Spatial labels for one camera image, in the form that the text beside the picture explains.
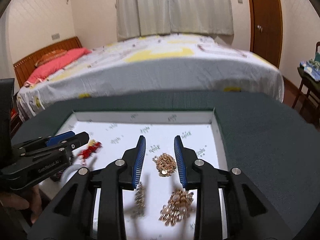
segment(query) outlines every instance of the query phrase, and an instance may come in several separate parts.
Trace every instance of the gripper logo text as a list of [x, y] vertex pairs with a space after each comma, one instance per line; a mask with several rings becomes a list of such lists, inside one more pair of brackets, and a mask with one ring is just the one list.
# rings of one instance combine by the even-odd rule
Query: gripper logo text
[[44, 166], [42, 169], [39, 169], [38, 172], [41, 173], [47, 169], [50, 169], [51, 167], [53, 167], [54, 165], [57, 165], [61, 162], [61, 160], [56, 160], [53, 163], [50, 163], [49, 165]]

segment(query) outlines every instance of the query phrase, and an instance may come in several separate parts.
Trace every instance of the pink pillow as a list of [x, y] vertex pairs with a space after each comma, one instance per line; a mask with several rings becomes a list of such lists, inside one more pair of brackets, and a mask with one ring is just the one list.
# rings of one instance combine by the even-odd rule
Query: pink pillow
[[71, 62], [77, 60], [83, 55], [89, 54], [92, 51], [86, 48], [79, 48], [79, 49], [71, 49], [68, 52], [58, 58], [55, 58], [39, 67], [37, 67], [28, 80], [24, 83], [25, 87], [30, 85], [36, 84], [38, 82], [42, 82], [51, 74], [57, 72], [58, 70], [64, 68], [65, 66], [69, 65]]

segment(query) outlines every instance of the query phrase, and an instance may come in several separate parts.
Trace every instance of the metal screw head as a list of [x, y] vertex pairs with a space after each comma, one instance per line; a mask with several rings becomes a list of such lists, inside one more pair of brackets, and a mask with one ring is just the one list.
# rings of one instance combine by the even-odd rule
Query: metal screw head
[[79, 173], [80, 175], [87, 174], [87, 172], [88, 172], [88, 169], [86, 169], [86, 168], [81, 168], [81, 169], [79, 169], [79, 171], [78, 171], [78, 173]]
[[239, 168], [233, 168], [231, 171], [235, 175], [239, 175], [241, 173], [241, 170]]
[[195, 165], [202, 166], [204, 164], [203, 160], [195, 160]]
[[122, 166], [122, 165], [124, 165], [124, 160], [122, 160], [122, 159], [116, 160], [116, 165], [117, 165], [117, 166]]

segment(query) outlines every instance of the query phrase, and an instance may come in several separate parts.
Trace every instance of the white curtain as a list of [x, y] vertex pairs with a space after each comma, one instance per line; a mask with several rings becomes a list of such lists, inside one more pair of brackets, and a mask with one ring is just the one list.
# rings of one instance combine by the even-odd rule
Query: white curtain
[[142, 36], [170, 33], [168, 0], [138, 0]]
[[118, 40], [140, 36], [140, 24], [137, 0], [117, 0]]
[[230, 0], [169, 0], [171, 32], [233, 35]]
[[233, 35], [230, 0], [117, 0], [118, 39], [165, 33]]

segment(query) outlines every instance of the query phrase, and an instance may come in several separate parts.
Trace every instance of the wooden headboard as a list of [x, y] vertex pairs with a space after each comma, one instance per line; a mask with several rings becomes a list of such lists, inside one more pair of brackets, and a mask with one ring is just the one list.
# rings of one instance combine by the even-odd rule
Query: wooden headboard
[[18, 62], [13, 64], [14, 71], [17, 76], [17, 80], [19, 86], [22, 87], [25, 81], [27, 81], [28, 77], [35, 70], [35, 63], [45, 54], [53, 51], [55, 49], [75, 49], [82, 48], [82, 45], [78, 39], [78, 37], [73, 37], [64, 41], [59, 41], [57, 43], [51, 44], [48, 47], [42, 48]]

